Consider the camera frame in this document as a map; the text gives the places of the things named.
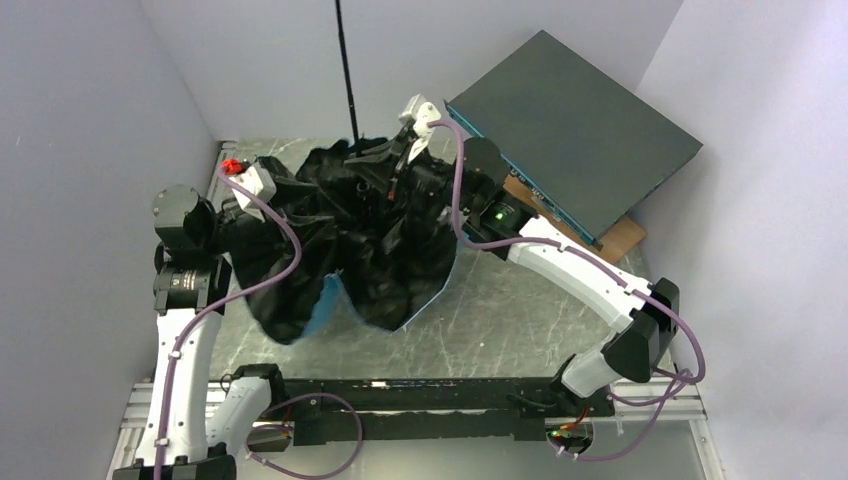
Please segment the light blue folding umbrella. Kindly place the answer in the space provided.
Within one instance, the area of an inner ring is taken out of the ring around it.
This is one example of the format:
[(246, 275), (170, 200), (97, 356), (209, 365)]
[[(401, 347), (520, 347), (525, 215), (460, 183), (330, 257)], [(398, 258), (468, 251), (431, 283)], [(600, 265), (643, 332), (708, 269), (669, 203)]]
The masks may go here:
[[(399, 131), (412, 130), (411, 124), (401, 123)], [(296, 169), (272, 155), (258, 157), (255, 162), (277, 187), (269, 205), (285, 218), (285, 227), (245, 213), (236, 199), (222, 203), (220, 246), (246, 291), (250, 314), (273, 341), (291, 344), (314, 330), (329, 280), (340, 284), (365, 323), (387, 331), (405, 325), (446, 285), (456, 254), (446, 283), (419, 295), (391, 276), (376, 277), (395, 218), (381, 195), (344, 163), (394, 136), (313, 148)]]

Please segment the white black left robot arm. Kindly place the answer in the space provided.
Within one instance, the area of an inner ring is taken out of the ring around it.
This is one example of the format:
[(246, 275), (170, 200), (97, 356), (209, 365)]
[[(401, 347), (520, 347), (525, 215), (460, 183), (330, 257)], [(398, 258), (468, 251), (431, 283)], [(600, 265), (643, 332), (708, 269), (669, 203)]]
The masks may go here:
[(158, 353), (149, 412), (128, 466), (115, 479), (233, 479), (253, 424), (285, 392), (272, 364), (238, 367), (221, 405), (208, 416), (211, 357), (232, 269), (211, 248), (212, 204), (174, 185), (152, 203), (161, 240), (153, 284)]

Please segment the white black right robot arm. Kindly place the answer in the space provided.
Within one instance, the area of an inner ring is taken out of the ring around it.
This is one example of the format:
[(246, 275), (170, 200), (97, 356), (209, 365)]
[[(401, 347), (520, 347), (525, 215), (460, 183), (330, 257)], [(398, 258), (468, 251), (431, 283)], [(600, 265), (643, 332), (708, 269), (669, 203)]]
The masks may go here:
[(401, 137), (345, 161), (378, 192), (395, 225), (376, 277), (419, 295), (443, 286), (465, 245), (533, 271), (590, 307), (609, 326), (597, 346), (569, 357), (551, 387), (585, 404), (610, 384), (649, 381), (680, 328), (679, 291), (626, 273), (564, 236), (504, 186), (512, 171), (498, 147), (470, 138), (453, 162)]

